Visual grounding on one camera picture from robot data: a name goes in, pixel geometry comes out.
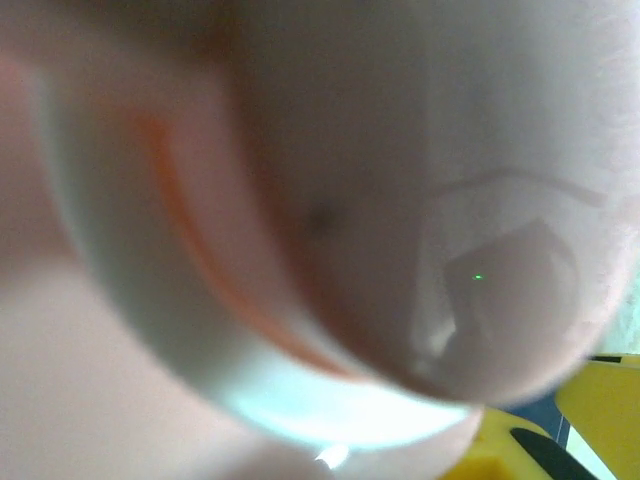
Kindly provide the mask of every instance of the white cup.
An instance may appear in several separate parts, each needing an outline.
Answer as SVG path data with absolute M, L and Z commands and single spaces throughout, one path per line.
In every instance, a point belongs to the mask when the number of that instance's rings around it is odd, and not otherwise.
M 452 400 L 519 400 L 577 368 L 637 250 L 637 51 L 627 39 L 614 70 L 622 47 L 603 50 L 630 11 L 292 0 L 232 13 L 229 70 L 161 83 L 180 100 L 164 153 L 186 223 L 135 122 L 72 98 L 66 74 L 41 94 L 70 231 L 160 358 L 264 428 L 360 447 L 436 435 L 472 411 Z M 210 288 L 212 253 L 284 337 Z

